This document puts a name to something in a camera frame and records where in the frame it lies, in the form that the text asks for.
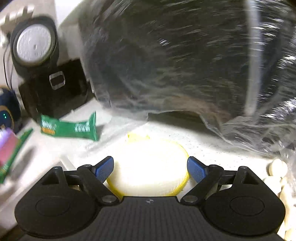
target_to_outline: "black circular cover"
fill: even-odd
[[[95,201],[86,193],[58,185],[30,190],[15,208],[18,225],[42,238],[67,236],[86,227],[96,214]]]
[[[219,191],[205,201],[204,212],[220,230],[241,236],[276,232],[285,217],[285,207],[280,199],[260,185]]]

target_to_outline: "white oval object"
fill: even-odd
[[[285,185],[287,185],[287,183],[288,183],[287,177],[283,177],[283,178],[281,179],[281,186],[282,186],[282,188],[283,188]]]
[[[296,230],[295,228],[289,229],[285,234],[285,241],[294,241],[296,238]]]
[[[285,227],[285,221],[283,221],[283,223],[281,224],[277,234],[284,239],[285,238],[285,233],[286,233],[286,227]]]
[[[275,177],[284,177],[287,174],[288,166],[281,159],[275,159],[269,166],[269,175]]]
[[[296,207],[286,206],[285,226],[286,230],[296,228]]]
[[[119,197],[174,196],[189,178],[188,154],[172,141],[134,141],[123,145],[112,156],[114,170],[107,182]]]
[[[285,206],[293,205],[292,190],[288,184],[283,187],[279,199],[283,202]]]
[[[276,194],[281,192],[280,178],[275,176],[269,176],[264,179],[264,183]]]

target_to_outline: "screw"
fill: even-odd
[[[196,202],[196,201],[198,200],[198,198],[197,198],[196,196],[193,196],[193,195],[187,195],[187,196],[184,196],[184,197],[183,197],[183,200],[184,200],[185,202],[190,202],[190,203],[192,203],[192,202]]]
[[[117,198],[112,195],[106,195],[106,196],[102,197],[102,200],[103,200],[103,202],[106,202],[106,203],[112,203],[112,202],[115,202],[117,200]]]

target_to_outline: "blue gripper pad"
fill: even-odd
[[[199,163],[195,157],[189,157],[187,160],[187,170],[193,179],[199,183],[202,179],[206,177],[205,165]]]
[[[113,157],[106,157],[104,160],[99,162],[99,165],[95,170],[95,176],[96,178],[101,182],[104,183],[108,176],[113,172],[114,169],[114,160]]]

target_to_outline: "plastic bag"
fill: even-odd
[[[228,142],[281,156],[296,175],[290,2],[93,0],[79,26],[85,69],[106,107],[131,117],[196,112]]]

